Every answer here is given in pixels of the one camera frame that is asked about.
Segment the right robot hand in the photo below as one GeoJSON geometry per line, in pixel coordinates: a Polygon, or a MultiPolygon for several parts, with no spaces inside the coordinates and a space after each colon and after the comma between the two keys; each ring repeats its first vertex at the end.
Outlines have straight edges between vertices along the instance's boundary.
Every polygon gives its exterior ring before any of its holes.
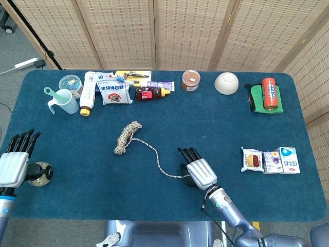
{"type": "Polygon", "coordinates": [[[196,149],[190,147],[177,148],[177,150],[187,162],[187,164],[181,164],[179,167],[181,177],[187,186],[207,190],[216,185],[216,174],[196,149]]]}

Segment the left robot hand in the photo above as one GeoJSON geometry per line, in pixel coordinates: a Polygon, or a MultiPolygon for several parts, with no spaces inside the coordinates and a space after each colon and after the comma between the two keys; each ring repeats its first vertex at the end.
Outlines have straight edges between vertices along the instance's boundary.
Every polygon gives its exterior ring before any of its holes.
{"type": "Polygon", "coordinates": [[[25,182],[41,187],[52,181],[54,171],[49,163],[29,162],[40,135],[31,129],[12,137],[1,155],[1,190],[17,189],[25,182]]]}

